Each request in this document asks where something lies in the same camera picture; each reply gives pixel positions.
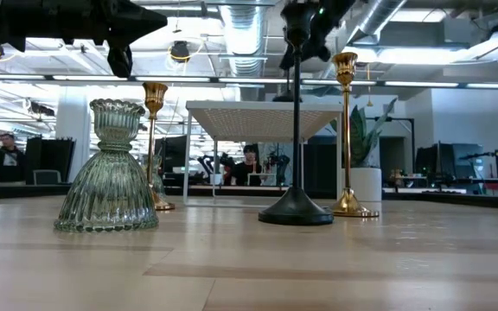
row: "potted plant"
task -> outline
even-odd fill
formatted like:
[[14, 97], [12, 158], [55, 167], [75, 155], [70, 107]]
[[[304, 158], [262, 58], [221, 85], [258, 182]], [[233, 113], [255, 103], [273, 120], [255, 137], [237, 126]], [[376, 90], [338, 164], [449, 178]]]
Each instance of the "potted plant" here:
[[[387, 111], [376, 120], [374, 127], [367, 130], [367, 115], [364, 108], [355, 106], [349, 118], [351, 138], [351, 188], [361, 201], [381, 201], [381, 169], [370, 165], [372, 150], [378, 146], [381, 126], [387, 120], [387, 114], [393, 110], [394, 99], [389, 103]], [[337, 121], [330, 122], [332, 128], [337, 130]]]

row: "pillar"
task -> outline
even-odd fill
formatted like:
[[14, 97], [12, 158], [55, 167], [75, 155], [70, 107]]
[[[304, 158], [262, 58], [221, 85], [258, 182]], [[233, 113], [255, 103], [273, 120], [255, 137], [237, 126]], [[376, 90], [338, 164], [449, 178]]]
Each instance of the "pillar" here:
[[61, 86], [55, 138], [71, 137], [76, 142], [68, 182], [74, 181], [84, 163], [89, 159], [91, 121], [86, 88], [81, 86]]

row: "light wood surface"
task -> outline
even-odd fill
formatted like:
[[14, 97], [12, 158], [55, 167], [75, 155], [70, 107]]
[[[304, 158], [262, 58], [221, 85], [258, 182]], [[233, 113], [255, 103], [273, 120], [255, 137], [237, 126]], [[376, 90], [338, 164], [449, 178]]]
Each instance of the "light wood surface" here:
[[155, 230], [101, 233], [54, 231], [63, 197], [0, 200], [0, 310], [498, 311], [498, 210], [387, 201], [292, 227], [170, 199]]

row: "woven white tray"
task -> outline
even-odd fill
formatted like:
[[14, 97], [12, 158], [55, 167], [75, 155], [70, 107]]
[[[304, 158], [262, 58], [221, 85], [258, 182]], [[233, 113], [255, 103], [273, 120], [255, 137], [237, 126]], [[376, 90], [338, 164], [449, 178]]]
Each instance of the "woven white tray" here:
[[[280, 143], [293, 138], [293, 103], [188, 101], [186, 108], [215, 140]], [[342, 110], [343, 105], [301, 103], [301, 140], [313, 137]]]

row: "ribbed glass vase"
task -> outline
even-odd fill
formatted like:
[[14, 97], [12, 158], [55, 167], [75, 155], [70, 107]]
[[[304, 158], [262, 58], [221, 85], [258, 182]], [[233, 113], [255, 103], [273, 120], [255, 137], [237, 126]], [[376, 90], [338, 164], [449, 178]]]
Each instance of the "ribbed glass vase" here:
[[161, 175], [159, 174], [159, 164], [160, 163], [160, 158], [157, 158], [155, 163], [155, 167], [153, 168], [153, 191], [155, 191], [156, 195], [161, 198], [161, 200], [166, 201], [166, 193], [164, 192], [164, 183], [163, 183], [163, 178], [161, 178]]
[[129, 153], [145, 109], [111, 99], [96, 99], [90, 107], [101, 151], [76, 176], [54, 227], [67, 232], [110, 232], [156, 226], [147, 178]]

